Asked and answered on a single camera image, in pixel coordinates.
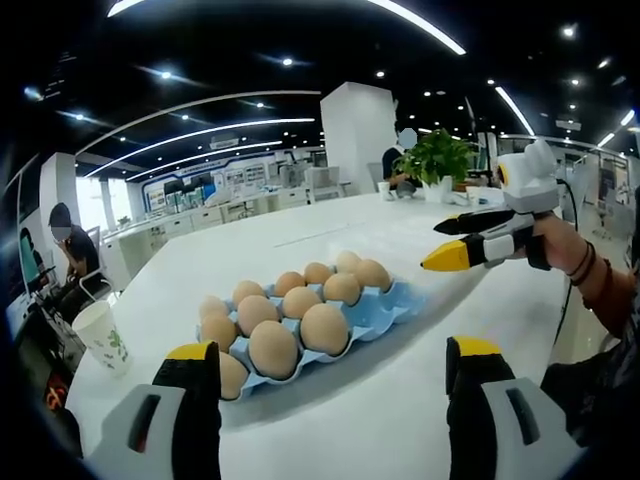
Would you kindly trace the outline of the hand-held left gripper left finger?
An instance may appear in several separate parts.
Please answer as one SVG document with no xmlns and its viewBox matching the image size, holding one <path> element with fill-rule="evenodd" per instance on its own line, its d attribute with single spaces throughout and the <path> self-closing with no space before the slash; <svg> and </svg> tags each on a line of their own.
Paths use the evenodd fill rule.
<svg viewBox="0 0 640 480">
<path fill-rule="evenodd" d="M 219 479 L 221 353 L 213 342 L 171 351 L 153 381 L 106 416 L 85 457 L 99 479 Z"/>
</svg>

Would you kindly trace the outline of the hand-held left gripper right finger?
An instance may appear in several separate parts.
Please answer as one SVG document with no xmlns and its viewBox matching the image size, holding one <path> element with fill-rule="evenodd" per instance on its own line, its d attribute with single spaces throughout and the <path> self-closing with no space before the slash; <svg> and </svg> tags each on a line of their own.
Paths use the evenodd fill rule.
<svg viewBox="0 0 640 480">
<path fill-rule="evenodd" d="M 583 455 L 563 410 L 490 341 L 447 339 L 445 393 L 451 479 L 562 479 Z"/>
</svg>

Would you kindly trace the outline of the person's right hand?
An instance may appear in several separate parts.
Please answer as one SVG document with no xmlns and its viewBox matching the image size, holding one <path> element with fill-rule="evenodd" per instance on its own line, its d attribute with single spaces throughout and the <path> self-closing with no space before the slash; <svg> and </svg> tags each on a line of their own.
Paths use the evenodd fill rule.
<svg viewBox="0 0 640 480">
<path fill-rule="evenodd" d="M 534 235 L 542 236 L 547 261 L 569 277 L 574 277 L 590 257 L 587 241 L 568 222 L 551 213 L 536 220 Z"/>
</svg>

